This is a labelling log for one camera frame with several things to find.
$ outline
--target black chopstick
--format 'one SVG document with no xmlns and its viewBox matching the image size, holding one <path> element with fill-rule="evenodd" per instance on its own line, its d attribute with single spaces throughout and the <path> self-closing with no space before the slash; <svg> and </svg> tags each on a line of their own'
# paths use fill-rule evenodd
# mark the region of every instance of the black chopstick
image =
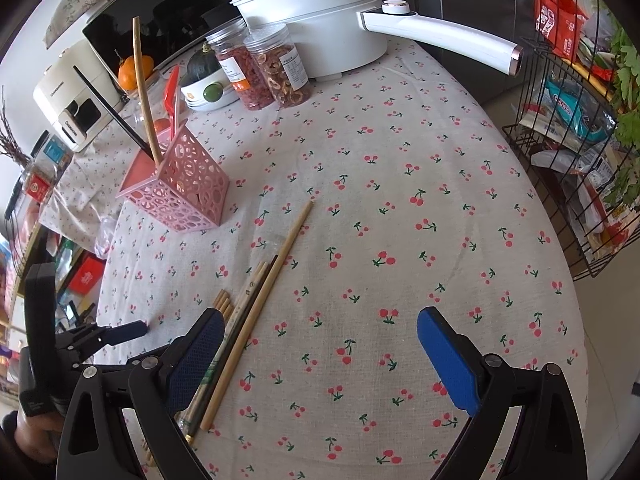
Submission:
<svg viewBox="0 0 640 480">
<path fill-rule="evenodd" d="M 207 384 L 207 389 L 204 391 L 204 395 L 200 399 L 200 403 L 197 405 L 196 410 L 193 413 L 193 417 L 189 422 L 189 431 L 187 431 L 187 438 L 189 441 L 191 441 L 191 439 L 193 439 L 196 433 L 198 432 L 198 427 L 202 422 L 204 413 L 207 411 L 207 406 L 209 405 L 209 401 L 211 400 L 211 396 L 213 395 L 213 390 L 216 389 L 216 384 L 218 384 L 218 381 L 220 380 L 220 375 L 222 375 L 222 370 L 224 370 L 225 368 L 226 361 L 229 359 L 231 350 L 233 349 L 235 342 L 238 340 L 238 336 L 240 335 L 240 331 L 244 326 L 244 322 L 246 321 L 246 318 L 249 316 L 249 312 L 251 312 L 252 305 L 255 303 L 255 298 L 258 297 L 258 294 L 260 293 L 260 289 L 264 285 L 264 280 L 267 279 L 267 276 L 269 275 L 269 271 L 271 270 L 271 267 L 273 267 L 273 264 L 275 263 L 277 257 L 278 255 L 276 254 L 273 257 L 273 260 L 271 261 L 271 263 L 268 264 L 267 270 L 263 274 L 260 282 L 256 283 L 254 290 L 252 291 L 251 297 L 249 298 L 249 301 L 246 304 L 246 308 L 244 309 L 244 311 L 236 321 L 234 328 L 231 331 L 231 334 L 229 335 L 229 339 L 226 342 L 225 349 L 223 350 L 222 355 L 220 356 L 220 359 L 218 361 L 218 364 L 216 365 L 215 370 L 213 370 L 211 379 L 209 380 L 209 384 Z"/>
<path fill-rule="evenodd" d="M 127 135 L 131 137 L 133 142 L 135 142 L 140 147 L 140 149 L 149 156 L 149 158 L 153 159 L 154 156 L 153 156 L 153 153 L 151 152 L 151 148 L 149 147 L 148 143 L 142 140 L 138 136 L 138 134 L 133 130 L 133 128 L 129 126 L 127 122 L 119 115 L 119 113 L 117 113 L 117 111 L 114 110 L 113 107 L 111 107 L 107 99 L 105 99 L 100 94 L 100 92 L 98 92 L 95 89 L 95 87 L 89 82 L 89 80 L 84 76 L 84 74 L 80 72 L 80 69 L 76 65 L 74 65 L 74 70 L 78 74 L 79 78 L 82 79 L 82 82 L 87 86 L 87 88 L 95 96 L 95 98 L 98 99 L 98 101 L 100 101 L 100 104 L 106 108 L 106 110 L 109 112 L 111 117 L 113 117 L 113 119 L 120 125 L 120 127 L 127 133 Z"/>
</svg>

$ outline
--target wire basket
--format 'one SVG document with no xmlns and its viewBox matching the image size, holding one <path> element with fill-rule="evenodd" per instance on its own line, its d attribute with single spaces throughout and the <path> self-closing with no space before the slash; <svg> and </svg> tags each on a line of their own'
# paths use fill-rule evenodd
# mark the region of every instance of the wire basket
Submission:
<svg viewBox="0 0 640 480">
<path fill-rule="evenodd" d="M 523 67 L 526 83 L 513 124 L 503 127 L 574 280 L 597 276 L 640 237 L 639 153 L 619 140 L 618 118 L 629 108 L 619 102 L 620 57 L 606 52 L 608 45 L 615 50 L 611 25 L 617 22 L 601 0 L 589 0 L 589 11 L 585 5 L 534 0 L 536 31 L 521 40 L 531 54 Z"/>
</svg>

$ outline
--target pink perforated basket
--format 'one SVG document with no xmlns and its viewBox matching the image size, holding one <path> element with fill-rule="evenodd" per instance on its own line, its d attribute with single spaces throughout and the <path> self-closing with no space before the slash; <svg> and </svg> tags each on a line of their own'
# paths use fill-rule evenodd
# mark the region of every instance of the pink perforated basket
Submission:
<svg viewBox="0 0 640 480">
<path fill-rule="evenodd" d="M 153 160 L 138 151 L 118 197 L 131 200 L 174 231 L 220 225 L 229 177 L 184 123 L 170 143 L 169 138 L 169 129 L 158 134 L 164 158 L 157 171 Z"/>
</svg>

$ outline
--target black screen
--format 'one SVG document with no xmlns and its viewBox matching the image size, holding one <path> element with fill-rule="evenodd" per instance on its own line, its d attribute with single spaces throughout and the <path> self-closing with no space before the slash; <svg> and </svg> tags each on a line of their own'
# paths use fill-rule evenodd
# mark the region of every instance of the black screen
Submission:
<svg viewBox="0 0 640 480">
<path fill-rule="evenodd" d="M 131 20 L 140 16 L 142 53 L 157 67 L 239 16 L 231 0 L 111 0 L 84 28 L 84 35 L 114 74 L 120 58 L 133 56 Z"/>
</svg>

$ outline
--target dried flower branch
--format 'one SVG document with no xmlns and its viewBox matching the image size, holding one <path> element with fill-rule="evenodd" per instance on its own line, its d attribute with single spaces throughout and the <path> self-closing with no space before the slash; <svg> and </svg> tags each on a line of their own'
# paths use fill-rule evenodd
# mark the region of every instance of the dried flower branch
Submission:
<svg viewBox="0 0 640 480">
<path fill-rule="evenodd" d="M 1 100 L 2 109 L 0 109 L 0 121 L 2 125 L 0 125 L 0 155 L 10 157 L 14 162 L 20 164 L 22 168 L 25 168 L 29 162 L 29 157 L 22 152 L 20 146 L 18 146 L 18 143 L 15 141 L 11 126 L 6 118 L 4 111 L 4 86 L 2 86 Z"/>
</svg>

